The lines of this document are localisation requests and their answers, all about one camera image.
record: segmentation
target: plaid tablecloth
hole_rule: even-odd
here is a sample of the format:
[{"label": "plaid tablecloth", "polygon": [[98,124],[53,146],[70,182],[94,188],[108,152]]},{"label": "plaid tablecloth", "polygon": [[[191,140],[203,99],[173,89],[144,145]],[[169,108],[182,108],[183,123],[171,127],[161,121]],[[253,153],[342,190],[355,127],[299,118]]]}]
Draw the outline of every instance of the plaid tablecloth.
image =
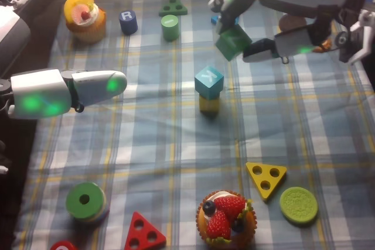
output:
[{"label": "plaid tablecloth", "polygon": [[[227,62],[213,44],[208,0],[183,0],[180,38],[161,35],[161,2],[102,5],[107,37],[87,47],[72,40],[62,18],[50,58],[59,69],[120,70],[120,96],[40,120],[14,249],[49,249],[70,240],[79,249],[124,248],[139,211],[166,237],[166,249],[206,249],[196,209],[212,191],[254,200],[253,249],[375,249],[375,95],[360,63],[337,52],[280,60]],[[118,14],[132,8],[139,29],[123,36]],[[240,17],[253,40],[278,32],[282,15],[255,4]],[[206,66],[224,74],[216,119],[199,112],[194,76]],[[286,181],[263,203],[246,162],[286,166]],[[93,181],[105,191],[109,216],[98,228],[75,228],[65,209],[69,190]],[[304,187],[319,204],[313,226],[281,214],[279,197]]]}]

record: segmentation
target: strawberry cupcake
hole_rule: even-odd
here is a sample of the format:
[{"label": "strawberry cupcake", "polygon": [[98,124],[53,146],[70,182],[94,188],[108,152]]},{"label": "strawberry cupcake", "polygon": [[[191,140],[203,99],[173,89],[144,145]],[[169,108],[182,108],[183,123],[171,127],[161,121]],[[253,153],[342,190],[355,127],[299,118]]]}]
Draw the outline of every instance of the strawberry cupcake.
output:
[{"label": "strawberry cupcake", "polygon": [[105,36],[106,15],[94,0],[67,0],[64,16],[67,28],[82,42],[95,43]]},{"label": "strawberry cupcake", "polygon": [[196,215],[201,238],[216,249],[244,249],[254,237],[256,219],[251,200],[229,190],[206,196]]}]

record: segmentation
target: green triangle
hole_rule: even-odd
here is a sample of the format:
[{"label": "green triangle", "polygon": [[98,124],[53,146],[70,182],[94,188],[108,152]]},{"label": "green triangle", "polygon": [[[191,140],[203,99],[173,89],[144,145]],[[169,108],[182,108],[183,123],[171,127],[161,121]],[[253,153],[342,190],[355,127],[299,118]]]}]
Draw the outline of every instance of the green triangle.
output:
[{"label": "green triangle", "polygon": [[167,4],[164,4],[159,11],[159,16],[163,17],[166,15],[187,15],[188,9],[183,6],[181,0],[169,0]]}]

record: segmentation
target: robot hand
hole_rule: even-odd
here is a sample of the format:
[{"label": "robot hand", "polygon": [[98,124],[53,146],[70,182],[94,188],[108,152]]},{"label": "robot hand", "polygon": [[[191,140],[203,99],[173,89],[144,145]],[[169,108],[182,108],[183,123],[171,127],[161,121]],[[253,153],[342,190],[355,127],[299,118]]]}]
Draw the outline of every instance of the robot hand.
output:
[{"label": "robot hand", "polygon": [[42,70],[0,79],[0,114],[17,119],[39,119],[64,114],[72,107],[82,112],[120,95],[127,78],[120,71]]},{"label": "robot hand", "polygon": [[[211,0],[209,7],[213,12],[220,12],[216,31],[222,34],[231,29],[235,24],[235,18],[245,12],[255,0]],[[309,53],[317,46],[325,49],[324,41],[331,34],[331,24],[336,20],[347,28],[345,35],[336,38],[341,42],[340,59],[343,62],[354,63],[371,52],[374,38],[373,25],[359,22],[354,24],[348,17],[359,18],[361,11],[375,11],[374,0],[259,0],[260,4],[292,16],[315,19],[311,25],[301,26],[277,34],[273,39],[262,39],[246,47],[243,52],[244,61],[262,61],[275,57],[282,57],[283,62],[288,61],[289,56],[300,53]],[[351,37],[359,26],[365,26],[363,47],[359,44],[360,36]]]}]

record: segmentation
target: blue cylinder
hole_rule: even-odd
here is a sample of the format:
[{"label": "blue cylinder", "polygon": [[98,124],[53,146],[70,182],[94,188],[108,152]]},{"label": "blue cylinder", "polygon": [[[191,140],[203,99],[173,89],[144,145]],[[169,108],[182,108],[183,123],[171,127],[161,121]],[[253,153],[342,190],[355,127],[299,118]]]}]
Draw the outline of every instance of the blue cylinder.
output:
[{"label": "blue cylinder", "polygon": [[138,30],[137,17],[133,10],[122,11],[118,15],[121,30],[125,35],[132,35]]}]

